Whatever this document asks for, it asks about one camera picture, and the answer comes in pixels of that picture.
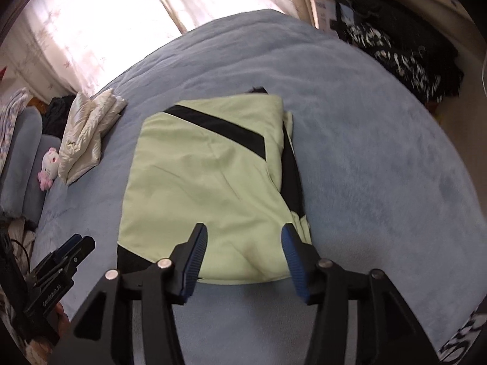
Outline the person's left hand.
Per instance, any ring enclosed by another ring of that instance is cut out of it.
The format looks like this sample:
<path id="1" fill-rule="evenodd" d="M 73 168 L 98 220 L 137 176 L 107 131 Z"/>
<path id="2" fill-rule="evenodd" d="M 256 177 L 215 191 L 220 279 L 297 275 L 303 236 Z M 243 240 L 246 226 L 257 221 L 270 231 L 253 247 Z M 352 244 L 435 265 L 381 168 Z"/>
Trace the person's left hand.
<path id="1" fill-rule="evenodd" d="M 70 320 L 60 302 L 47 315 L 47 321 L 50 327 L 48 330 L 49 336 L 47 338 L 40 338 L 38 343 L 44 351 L 50 352 L 70 327 Z"/>

